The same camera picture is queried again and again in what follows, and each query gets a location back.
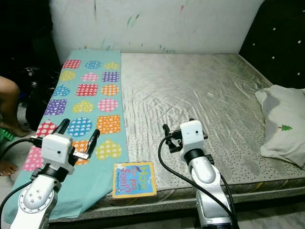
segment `tufted headboard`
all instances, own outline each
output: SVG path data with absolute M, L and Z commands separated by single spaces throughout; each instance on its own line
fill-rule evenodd
M 265 0 L 239 54 L 272 83 L 305 88 L 305 0 Z

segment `mattress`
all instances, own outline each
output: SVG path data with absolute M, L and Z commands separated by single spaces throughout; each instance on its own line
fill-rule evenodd
M 131 162 L 152 161 L 157 195 L 106 195 L 71 221 L 195 207 L 195 189 L 165 170 L 157 149 L 163 124 L 178 129 L 190 118 L 208 134 L 205 149 L 225 177 L 235 202 L 305 194 L 305 171 L 260 155 L 264 116 L 255 92 L 272 85 L 238 54 L 122 53 L 122 94 Z M 162 148 L 165 163 L 189 178 L 179 153 Z

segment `person's foot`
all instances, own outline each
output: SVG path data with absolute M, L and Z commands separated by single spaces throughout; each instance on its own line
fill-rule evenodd
M 4 122 L 1 122 L 0 126 L 2 128 L 8 129 L 12 134 L 14 134 L 15 136 L 18 136 L 18 137 L 24 137 L 24 136 L 30 134 L 30 131 L 23 130 L 19 125 L 18 126 L 12 126 L 12 125 L 8 125 Z
M 8 161 L 0 161 L 0 176 L 10 176 L 18 170 L 18 167 Z

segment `wires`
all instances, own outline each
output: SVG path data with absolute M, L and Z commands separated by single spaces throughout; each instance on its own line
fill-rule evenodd
M 229 215 L 229 217 L 232 220 L 232 224 L 233 227 L 235 229 L 239 229 L 236 217 L 234 216 L 234 214 L 227 208 L 226 205 L 224 205 L 220 200 L 218 200 L 215 196 L 213 196 L 211 193 L 209 193 L 207 190 L 205 190 L 204 188 L 200 187 L 198 184 L 196 184 L 195 182 L 193 182 L 192 180 L 186 178 L 185 176 L 181 175 L 180 173 L 177 173 L 176 171 L 172 170 L 171 168 L 169 168 L 162 160 L 161 158 L 161 148 L 162 145 L 164 143 L 164 141 L 166 141 L 168 138 L 171 138 L 171 136 L 166 136 L 164 137 L 160 144 L 159 144 L 159 148 L 158 148 L 158 158 L 159 161 L 161 163 L 161 165 L 169 172 L 171 172 L 172 174 L 176 175 L 177 177 L 181 178 L 182 180 L 188 182 L 189 184 L 191 184 L 192 186 L 194 186 L 195 188 L 199 189 L 200 191 L 202 191 L 204 194 L 206 194 L 208 197 L 210 197 L 212 200 L 214 200 L 217 204 L 219 204 Z
M 223 175 L 221 173 L 220 173 L 220 178 L 223 181 L 225 188 L 227 189 L 227 193 L 228 193 L 229 200 L 230 200 L 230 207 L 231 207 L 232 214 L 234 215 L 234 218 L 237 219 L 237 215 L 236 215 L 235 207 L 234 207 L 234 201 L 233 201 L 233 197 L 232 197 L 230 188 L 228 186 L 228 183 L 226 182 L 226 180 L 224 179 L 224 177 L 223 177 Z
M 3 158 L 3 156 L 15 145 L 17 145 L 18 143 L 21 143 L 21 142 L 29 142 L 30 139 L 29 138 L 23 138 L 23 139 L 20 139 L 20 140 L 17 140 L 15 142 L 13 142 L 12 144 L 10 144 L 8 147 L 6 147 L 6 149 L 0 154 L 0 160 Z
M 14 195 L 16 192 L 20 191 L 21 189 L 25 188 L 26 186 L 28 186 L 29 184 L 31 184 L 33 181 L 31 180 L 30 182 L 24 184 L 24 185 L 21 185 L 20 187 L 16 188 L 15 190 L 13 190 L 11 193 L 9 193 L 5 199 L 3 200 L 3 202 L 1 203 L 0 205 L 0 229 L 1 229 L 1 215 L 2 215 L 2 211 L 3 211 L 3 208 L 4 208 L 4 205 L 5 203 L 8 201 L 8 199 Z

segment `person's knee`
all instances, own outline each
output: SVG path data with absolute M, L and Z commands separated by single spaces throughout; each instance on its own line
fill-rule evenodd
M 19 96 L 20 90 L 15 82 L 0 76 L 0 94 L 2 96 Z

